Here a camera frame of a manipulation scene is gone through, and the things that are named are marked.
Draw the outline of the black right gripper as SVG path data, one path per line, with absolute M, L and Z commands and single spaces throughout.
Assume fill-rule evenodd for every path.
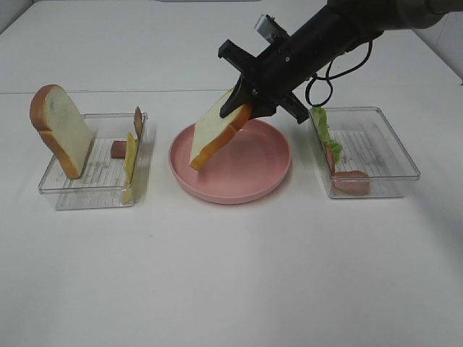
M 254 57 L 227 40 L 220 46 L 218 57 L 240 71 L 236 85 L 220 109 L 221 118 L 248 103 L 249 119 L 272 116 L 279 106 L 298 124 L 309 118 L 308 109 L 293 93 L 304 79 L 295 75 L 294 59 L 285 43 L 277 41 Z

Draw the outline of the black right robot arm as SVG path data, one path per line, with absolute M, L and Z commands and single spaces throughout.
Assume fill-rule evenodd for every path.
M 445 14 L 461 10 L 461 1 L 328 1 L 292 35 L 274 18 L 263 15 L 255 29 L 269 45 L 258 56 L 230 40 L 218 50 L 218 56 L 240 72 L 219 115 L 225 118 L 249 104 L 255 119 L 272 116 L 281 106 L 302 123 L 309 111 L 294 89 L 337 56 L 375 40 L 386 30 L 428 28 Z

